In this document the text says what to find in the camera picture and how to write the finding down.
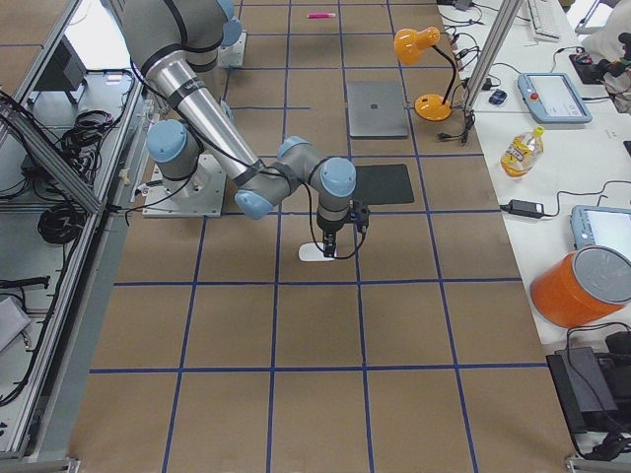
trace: white table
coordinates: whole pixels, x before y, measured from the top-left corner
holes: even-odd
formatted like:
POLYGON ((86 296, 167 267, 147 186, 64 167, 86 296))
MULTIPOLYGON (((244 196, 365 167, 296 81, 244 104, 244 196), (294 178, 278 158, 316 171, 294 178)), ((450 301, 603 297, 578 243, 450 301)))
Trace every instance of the white table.
MULTIPOLYGON (((631 116, 603 113, 584 128, 548 127, 543 135, 543 158, 524 177, 508 177, 499 165, 513 137, 535 126, 527 113, 477 113, 475 127, 499 203, 511 199, 540 202, 546 213, 556 211, 556 193, 597 192, 608 180, 631 180, 631 157, 622 146, 631 138, 631 116)), ((606 188, 602 205, 629 207, 631 185, 614 183, 606 188)), ((569 216, 575 205, 595 205, 594 196, 561 196, 561 212, 553 219, 534 220, 504 214, 504 222, 524 280, 530 282, 574 250, 569 216)), ((547 321, 532 307, 539 338, 546 351, 561 348, 565 329, 547 321)), ((622 320, 631 324, 631 305, 599 322, 622 320)), ((603 333, 581 334, 583 340, 601 340, 603 333)))
MULTIPOLYGON (((481 4, 499 8, 500 0, 481 0, 481 4)), ((522 72, 550 72, 552 56, 562 47, 580 45, 572 27, 567 22, 561 7, 555 9, 561 40, 559 42, 537 41, 529 25, 515 19, 504 44, 494 62, 506 62, 522 72)), ((454 7, 440 7, 441 13, 454 19, 466 21, 477 18, 474 10, 462 12, 454 7)), ((483 47, 495 20, 496 13, 482 9, 484 25, 473 25, 458 29, 471 34, 483 47)), ((462 36, 458 47, 471 47, 473 41, 462 36)), ((568 59, 573 51, 557 54, 554 72, 565 72, 574 82, 582 97, 603 97, 603 86, 583 85, 568 59)), ((460 73, 462 78, 470 76, 473 65, 460 73)), ((506 66, 494 66, 491 73, 502 81, 501 89, 507 92, 507 100, 501 105, 488 102, 492 92, 482 92, 474 105, 475 127, 487 166, 498 197, 498 203, 521 199, 544 204, 546 213, 556 211, 556 193, 559 190, 573 192, 596 192, 605 182, 612 179, 631 180, 631 157, 627 154, 623 140, 631 139, 631 116, 617 113, 610 100, 592 102, 588 107, 594 119, 583 125, 547 125, 543 135, 544 155, 534 169, 518 179, 508 177, 499 165, 500 158, 512 139, 519 133, 529 131, 536 122, 528 113, 517 88, 518 74, 506 66)), ((611 184, 607 186, 608 199, 602 205, 628 208, 631 200, 631 185, 611 184)), ((575 205, 595 205, 597 197, 561 196, 561 212, 553 219, 534 220, 504 215, 504 222, 511 239, 514 254, 522 275, 526 291, 534 278, 573 251, 574 239, 569 216, 575 205)), ((546 352, 565 346, 566 330, 545 319, 531 304, 536 328, 546 352)), ((598 322, 625 321, 631 324, 631 305, 598 322)), ((595 348, 601 340, 620 327, 608 332, 586 332, 576 335, 573 343, 588 343, 595 348)))
MULTIPOLYGON (((481 4, 488 5, 493 8, 499 8, 501 2, 498 0, 482 0, 481 4)), ((568 58, 569 54, 574 50, 560 52, 556 55, 556 66, 554 66, 554 53, 563 47, 580 46, 580 42, 574 33, 572 27, 565 18, 565 14, 558 2, 555 2, 556 23, 559 26, 561 35, 560 41, 540 41, 534 39, 530 26, 524 20, 515 18, 513 26, 506 37, 500 52, 498 53, 495 63, 504 62, 512 65, 521 72, 563 72, 566 73, 581 97, 605 97, 606 90, 601 85, 585 85, 581 82, 574 67, 568 58)), ((475 10, 469 9, 466 12, 457 10, 454 7, 439 7, 443 15, 453 20, 466 21, 470 18, 476 19, 479 14, 475 10)), ((484 25, 472 25, 470 27, 458 29, 459 33, 467 33, 472 35, 477 41, 480 48, 484 47, 484 41, 491 30, 496 12, 482 8, 482 22, 484 25)), ((526 17, 524 11, 520 12, 520 16, 526 17)), ((449 24, 449 20, 444 19, 445 24, 449 24)), ((457 47, 470 48, 473 46, 473 40, 470 37, 461 36, 456 43, 457 47)), ((466 64, 472 57, 473 53, 466 56, 463 62, 466 64)), ((476 61, 471 62, 466 68, 460 71, 460 78, 470 77, 476 61)), ((500 89, 507 93, 507 98, 501 105, 489 103, 488 99, 493 93, 481 92, 478 96, 474 108, 476 111, 494 111, 494 112, 527 112, 526 105, 522 95, 517 87, 518 73, 513 69, 504 65, 495 65, 491 68, 490 74, 499 78, 502 82, 500 89)), ((615 113, 616 109, 610 100, 587 102, 590 113, 615 113)))

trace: yellow drink bottle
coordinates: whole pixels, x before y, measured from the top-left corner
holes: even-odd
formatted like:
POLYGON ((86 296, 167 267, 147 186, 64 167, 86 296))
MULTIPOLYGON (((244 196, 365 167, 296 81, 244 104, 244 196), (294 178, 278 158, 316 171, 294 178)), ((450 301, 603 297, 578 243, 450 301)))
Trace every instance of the yellow drink bottle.
POLYGON ((537 126, 531 132, 522 133, 513 139, 500 161, 502 168, 510 177, 520 177, 532 169, 543 155, 541 135, 545 129, 537 126))

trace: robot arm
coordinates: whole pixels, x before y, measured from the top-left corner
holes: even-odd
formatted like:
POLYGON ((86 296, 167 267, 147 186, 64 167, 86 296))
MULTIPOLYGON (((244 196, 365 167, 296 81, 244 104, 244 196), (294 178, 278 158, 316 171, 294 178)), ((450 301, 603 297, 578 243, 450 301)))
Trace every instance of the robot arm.
POLYGON ((253 219, 262 218, 301 183, 312 186, 318 192, 324 252, 332 256, 335 234, 351 215, 353 165, 328 159, 302 138, 291 137, 280 147, 279 161, 267 167, 191 67, 191 58, 199 55, 212 67, 232 17, 232 0, 127 0, 123 35, 132 60, 192 128, 159 123, 148 136, 150 153, 165 178, 178 181, 194 174, 194 144, 201 142, 237 185, 235 200, 253 219))

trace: gray laptop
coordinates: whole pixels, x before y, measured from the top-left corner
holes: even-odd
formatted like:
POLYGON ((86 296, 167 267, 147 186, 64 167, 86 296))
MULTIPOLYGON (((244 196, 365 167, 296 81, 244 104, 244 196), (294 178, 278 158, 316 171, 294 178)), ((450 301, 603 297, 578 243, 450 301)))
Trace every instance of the gray laptop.
POLYGON ((407 114, 396 82, 349 82, 348 119, 351 138, 405 138, 407 114))

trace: lamp base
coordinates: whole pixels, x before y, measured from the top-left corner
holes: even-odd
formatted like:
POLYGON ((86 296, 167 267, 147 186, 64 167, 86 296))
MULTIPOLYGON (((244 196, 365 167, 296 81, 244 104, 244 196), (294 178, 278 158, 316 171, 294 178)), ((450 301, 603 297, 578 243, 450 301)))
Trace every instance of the lamp base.
POLYGON ((414 103, 416 113, 429 121, 443 121, 452 114, 452 105, 449 101, 443 103, 443 98, 438 94, 425 94, 414 103))

